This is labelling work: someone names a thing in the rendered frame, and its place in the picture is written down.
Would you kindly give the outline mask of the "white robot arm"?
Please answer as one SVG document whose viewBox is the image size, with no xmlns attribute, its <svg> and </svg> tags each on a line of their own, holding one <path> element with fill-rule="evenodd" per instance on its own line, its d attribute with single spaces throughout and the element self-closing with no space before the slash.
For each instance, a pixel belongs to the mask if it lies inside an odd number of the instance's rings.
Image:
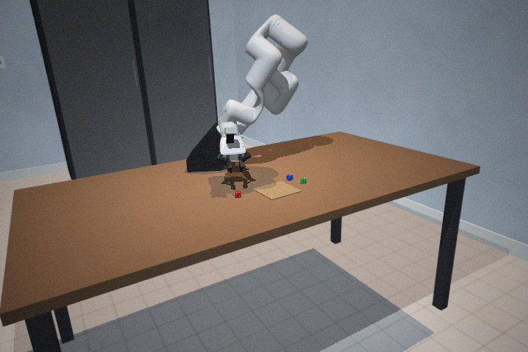
<svg viewBox="0 0 528 352">
<path fill-rule="evenodd" d="M 279 50 L 265 40 L 268 37 L 279 44 Z M 246 75 L 252 89 L 242 103 L 225 103 L 216 127 L 221 138 L 226 134 L 226 144 L 234 143 L 234 134 L 243 138 L 263 107 L 275 115 L 284 111 L 298 88 L 298 78 L 288 69 L 307 44 L 307 37 L 279 15 L 272 15 L 253 34 L 246 45 L 246 53 L 255 60 Z"/>
</svg>

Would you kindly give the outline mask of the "beige flat mat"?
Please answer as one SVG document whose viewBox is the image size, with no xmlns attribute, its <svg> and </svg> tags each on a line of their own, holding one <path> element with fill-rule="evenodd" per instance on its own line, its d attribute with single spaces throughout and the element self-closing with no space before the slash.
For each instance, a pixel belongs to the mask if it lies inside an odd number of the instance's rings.
<svg viewBox="0 0 528 352">
<path fill-rule="evenodd" d="M 297 194 L 302 192 L 302 190 L 297 189 L 289 184 L 286 184 L 282 181 L 271 183 L 268 185 L 260 186 L 253 188 L 254 191 L 262 194 L 263 196 L 274 200 L 282 197 L 286 197 L 292 194 Z"/>
</svg>

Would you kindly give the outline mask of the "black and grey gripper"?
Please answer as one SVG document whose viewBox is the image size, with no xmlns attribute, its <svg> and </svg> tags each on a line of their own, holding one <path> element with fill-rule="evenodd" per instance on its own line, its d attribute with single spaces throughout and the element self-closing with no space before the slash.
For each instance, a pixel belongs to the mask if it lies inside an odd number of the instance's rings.
<svg viewBox="0 0 528 352">
<path fill-rule="evenodd" d="M 251 154 L 246 151 L 243 140 L 238 134 L 234 134 L 234 143 L 226 144 L 226 135 L 221 138 L 217 161 L 226 164 L 230 173 L 232 173 L 231 162 L 239 161 L 240 172 L 242 172 L 243 163 L 249 158 L 251 158 Z"/>
</svg>

